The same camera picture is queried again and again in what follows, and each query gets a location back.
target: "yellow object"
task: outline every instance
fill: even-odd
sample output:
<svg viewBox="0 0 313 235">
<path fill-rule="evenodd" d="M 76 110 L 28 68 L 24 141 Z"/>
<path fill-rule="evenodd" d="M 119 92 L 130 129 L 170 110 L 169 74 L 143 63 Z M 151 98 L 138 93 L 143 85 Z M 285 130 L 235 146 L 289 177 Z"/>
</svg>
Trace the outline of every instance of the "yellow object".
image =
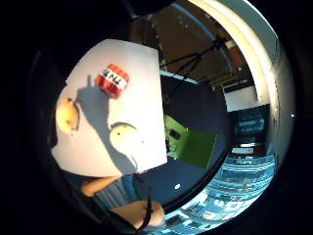
<svg viewBox="0 0 313 235">
<path fill-rule="evenodd" d="M 56 120 L 61 131 L 71 134 L 78 127 L 78 109 L 70 98 L 64 98 L 57 108 Z"/>
</svg>

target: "green board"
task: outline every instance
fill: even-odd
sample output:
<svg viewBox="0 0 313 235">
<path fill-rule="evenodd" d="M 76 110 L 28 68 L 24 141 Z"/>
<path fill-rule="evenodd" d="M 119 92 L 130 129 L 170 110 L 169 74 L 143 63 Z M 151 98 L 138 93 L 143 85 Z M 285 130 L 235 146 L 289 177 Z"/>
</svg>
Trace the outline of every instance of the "green board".
<svg viewBox="0 0 313 235">
<path fill-rule="evenodd" d="M 189 129 L 170 116 L 164 116 L 168 156 L 206 168 L 212 157 L 217 135 Z"/>
</svg>

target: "black stand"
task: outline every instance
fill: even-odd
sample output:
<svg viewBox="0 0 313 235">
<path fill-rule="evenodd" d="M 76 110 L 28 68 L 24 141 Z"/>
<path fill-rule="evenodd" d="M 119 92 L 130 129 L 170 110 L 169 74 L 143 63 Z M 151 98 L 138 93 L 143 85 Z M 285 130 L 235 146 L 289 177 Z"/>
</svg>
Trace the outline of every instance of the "black stand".
<svg viewBox="0 0 313 235">
<path fill-rule="evenodd" d="M 170 101 L 170 98 L 176 93 L 176 91 L 178 90 L 178 88 L 182 85 L 182 83 L 188 78 L 189 74 L 195 70 L 195 68 L 197 67 L 197 65 L 199 64 L 199 62 L 203 59 L 203 56 L 207 53 L 207 52 L 210 52 L 210 51 L 214 51 L 214 50 L 219 50 L 221 49 L 223 46 L 225 46 L 224 44 L 225 42 L 225 38 L 221 38 L 219 35 L 216 35 L 216 39 L 213 40 L 213 45 L 210 46 L 209 48 L 205 49 L 204 51 L 202 52 L 195 52 L 195 53 L 191 53 L 191 54 L 188 54 L 186 56 L 183 56 L 183 57 L 180 57 L 180 58 L 177 58 L 171 62 L 168 62 L 164 65 L 160 65 L 160 68 L 163 68 L 163 67 L 166 67 L 168 65 L 171 65 L 171 64 L 174 64 L 174 63 L 177 63 L 179 61 L 183 61 L 183 60 L 186 60 L 188 58 L 191 58 L 190 61 L 188 61 L 186 64 L 184 64 L 183 66 L 181 66 L 179 68 L 179 70 L 174 73 L 172 76 L 170 77 L 174 77 L 176 74 L 178 74 L 180 71 L 184 70 L 186 67 L 188 66 L 191 66 L 189 68 L 189 70 L 187 71 L 187 73 L 183 76 L 183 79 L 181 79 L 181 81 L 173 88 L 173 90 L 168 94 L 166 95 L 164 98 L 163 98 L 163 105 L 168 105 L 169 104 L 169 101 Z"/>
</svg>

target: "white table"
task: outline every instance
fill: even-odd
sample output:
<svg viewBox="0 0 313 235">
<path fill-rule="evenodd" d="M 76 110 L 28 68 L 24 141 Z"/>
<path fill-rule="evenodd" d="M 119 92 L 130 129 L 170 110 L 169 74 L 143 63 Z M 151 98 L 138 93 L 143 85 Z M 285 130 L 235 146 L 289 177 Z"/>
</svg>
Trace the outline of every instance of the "white table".
<svg viewBox="0 0 313 235">
<path fill-rule="evenodd" d="M 94 84 L 108 64 L 129 75 L 129 83 L 117 99 Z M 79 110 L 78 130 L 65 134 L 57 126 L 58 144 L 52 154 L 59 166 L 88 176 L 112 176 L 138 172 L 167 162 L 157 50 L 131 42 L 105 40 L 90 49 L 72 70 L 61 99 L 75 100 Z M 116 123 L 129 123 L 142 142 L 133 158 L 120 154 L 110 144 Z"/>
</svg>

